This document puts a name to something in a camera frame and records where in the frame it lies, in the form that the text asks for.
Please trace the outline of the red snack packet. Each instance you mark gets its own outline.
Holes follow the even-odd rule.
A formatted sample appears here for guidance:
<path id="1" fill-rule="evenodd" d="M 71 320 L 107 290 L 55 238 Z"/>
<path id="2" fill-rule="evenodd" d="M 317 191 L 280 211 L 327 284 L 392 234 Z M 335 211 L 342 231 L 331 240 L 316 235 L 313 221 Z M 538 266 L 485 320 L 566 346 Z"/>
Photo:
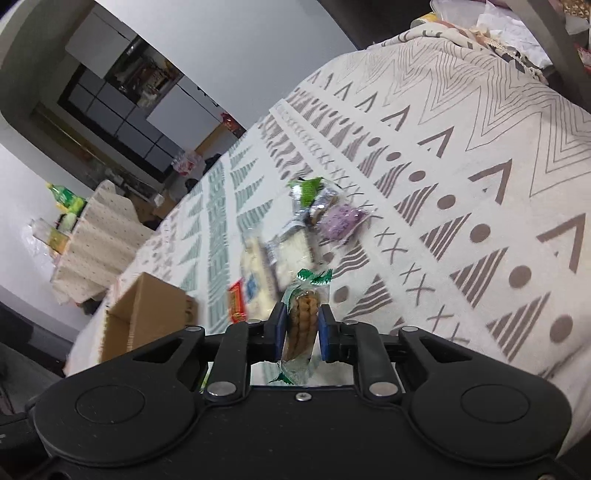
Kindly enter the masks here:
<path id="1" fill-rule="evenodd" d="M 245 300 L 243 299 L 242 279 L 238 279 L 228 288 L 229 320 L 236 324 L 247 319 Z"/>

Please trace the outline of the green biscuit packet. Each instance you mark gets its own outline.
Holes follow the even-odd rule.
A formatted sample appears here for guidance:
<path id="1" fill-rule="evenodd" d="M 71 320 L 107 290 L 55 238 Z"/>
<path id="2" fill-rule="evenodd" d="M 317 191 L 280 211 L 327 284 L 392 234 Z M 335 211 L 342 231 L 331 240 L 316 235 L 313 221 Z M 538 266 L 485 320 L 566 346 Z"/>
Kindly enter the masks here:
<path id="1" fill-rule="evenodd" d="M 329 303 L 332 269 L 311 271 L 301 269 L 294 282 L 284 291 L 283 305 L 287 307 L 286 333 L 279 372 L 271 385 L 307 385 L 321 363 L 315 347 L 321 306 Z"/>

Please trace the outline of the blueberry cake package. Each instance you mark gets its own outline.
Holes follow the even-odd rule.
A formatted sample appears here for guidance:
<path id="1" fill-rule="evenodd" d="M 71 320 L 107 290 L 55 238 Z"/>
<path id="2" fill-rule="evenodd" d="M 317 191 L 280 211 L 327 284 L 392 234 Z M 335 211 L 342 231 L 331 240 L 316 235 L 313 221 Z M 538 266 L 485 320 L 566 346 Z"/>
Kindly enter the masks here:
<path id="1" fill-rule="evenodd" d="M 256 236 L 245 238 L 240 256 L 240 272 L 247 319 L 266 320 L 276 306 L 276 282 L 266 248 Z"/>

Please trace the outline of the white rice cake packet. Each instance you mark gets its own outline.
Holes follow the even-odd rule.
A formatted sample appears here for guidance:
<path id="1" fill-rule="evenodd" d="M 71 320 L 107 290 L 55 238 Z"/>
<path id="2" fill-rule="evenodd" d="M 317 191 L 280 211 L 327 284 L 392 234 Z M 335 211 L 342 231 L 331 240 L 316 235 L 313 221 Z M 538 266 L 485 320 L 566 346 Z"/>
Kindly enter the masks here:
<path id="1" fill-rule="evenodd" d="M 266 252 L 280 282 L 290 283 L 301 269 L 315 269 L 308 229 L 300 220 L 291 220 L 284 225 L 280 233 L 266 243 Z"/>

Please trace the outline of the green silver snack packet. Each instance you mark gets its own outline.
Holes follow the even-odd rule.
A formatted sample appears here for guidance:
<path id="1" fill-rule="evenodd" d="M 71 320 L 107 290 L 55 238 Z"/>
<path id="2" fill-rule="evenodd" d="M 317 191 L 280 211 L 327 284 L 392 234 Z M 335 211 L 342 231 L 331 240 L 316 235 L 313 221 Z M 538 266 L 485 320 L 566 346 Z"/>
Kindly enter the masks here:
<path id="1" fill-rule="evenodd" d="M 339 200 L 339 191 L 324 177 L 301 177 L 287 184 L 293 204 L 294 219 L 315 226 Z"/>

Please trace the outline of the brown cardboard box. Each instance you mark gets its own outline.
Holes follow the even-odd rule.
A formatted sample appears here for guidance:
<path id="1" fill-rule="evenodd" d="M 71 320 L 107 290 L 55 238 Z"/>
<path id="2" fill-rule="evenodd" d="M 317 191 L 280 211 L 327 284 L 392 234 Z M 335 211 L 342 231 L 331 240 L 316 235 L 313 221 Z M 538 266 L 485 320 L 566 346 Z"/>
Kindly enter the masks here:
<path id="1" fill-rule="evenodd" d="M 196 324 L 197 301 L 180 288 L 142 273 L 107 309 L 98 362 Z"/>

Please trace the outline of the purple snack packet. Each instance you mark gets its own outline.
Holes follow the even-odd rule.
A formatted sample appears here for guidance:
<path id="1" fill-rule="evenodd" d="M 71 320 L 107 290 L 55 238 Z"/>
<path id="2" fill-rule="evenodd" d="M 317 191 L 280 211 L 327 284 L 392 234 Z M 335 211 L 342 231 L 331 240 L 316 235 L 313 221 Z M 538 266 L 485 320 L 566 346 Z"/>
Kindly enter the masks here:
<path id="1" fill-rule="evenodd" d="M 322 215 L 317 229 L 331 242 L 346 242 L 368 216 L 367 210 L 350 203 L 335 204 Z"/>

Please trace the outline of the table with dotted cloth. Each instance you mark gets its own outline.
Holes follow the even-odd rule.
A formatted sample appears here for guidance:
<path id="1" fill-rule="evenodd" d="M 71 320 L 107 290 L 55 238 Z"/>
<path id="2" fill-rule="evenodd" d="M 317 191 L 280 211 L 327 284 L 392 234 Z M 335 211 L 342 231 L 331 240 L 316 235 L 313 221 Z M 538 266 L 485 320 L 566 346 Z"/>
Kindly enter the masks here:
<path id="1" fill-rule="evenodd" d="M 131 200 L 105 180 L 87 199 L 50 284 L 60 304 L 81 304 L 107 290 L 153 231 L 138 219 Z"/>

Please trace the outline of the pack of water bottles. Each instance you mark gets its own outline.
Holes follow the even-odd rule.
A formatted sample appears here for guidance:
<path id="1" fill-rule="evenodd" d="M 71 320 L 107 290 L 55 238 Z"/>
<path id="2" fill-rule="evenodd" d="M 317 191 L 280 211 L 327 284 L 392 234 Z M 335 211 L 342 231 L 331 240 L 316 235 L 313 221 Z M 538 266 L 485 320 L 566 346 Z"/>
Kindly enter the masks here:
<path id="1" fill-rule="evenodd" d="M 173 158 L 172 168 L 180 176 L 187 177 L 200 161 L 201 156 L 194 150 L 182 150 Z"/>

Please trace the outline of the patterned bed sheet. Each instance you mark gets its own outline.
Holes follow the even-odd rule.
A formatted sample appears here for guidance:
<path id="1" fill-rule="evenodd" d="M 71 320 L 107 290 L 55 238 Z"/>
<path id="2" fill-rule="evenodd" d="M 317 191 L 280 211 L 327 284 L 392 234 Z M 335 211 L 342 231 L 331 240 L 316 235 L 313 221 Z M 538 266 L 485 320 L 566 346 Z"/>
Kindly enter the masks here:
<path id="1" fill-rule="evenodd" d="M 147 272 L 230 323 L 246 237 L 276 237 L 287 184 L 322 177 L 368 219 L 318 242 L 335 317 L 415 325 L 556 385 L 590 430 L 590 116 L 473 35 L 424 24 L 333 59 L 256 122 L 110 288 Z"/>

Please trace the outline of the green bottle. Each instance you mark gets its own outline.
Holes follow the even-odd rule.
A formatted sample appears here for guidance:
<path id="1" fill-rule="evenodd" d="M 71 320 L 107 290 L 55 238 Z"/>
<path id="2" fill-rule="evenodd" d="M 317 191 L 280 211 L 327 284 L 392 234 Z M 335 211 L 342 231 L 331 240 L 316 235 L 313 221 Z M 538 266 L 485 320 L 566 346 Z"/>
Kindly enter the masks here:
<path id="1" fill-rule="evenodd" d="M 85 208 L 86 200 L 83 197 L 76 195 L 68 188 L 52 183 L 47 183 L 46 187 L 51 192 L 58 208 L 63 214 L 79 216 Z"/>

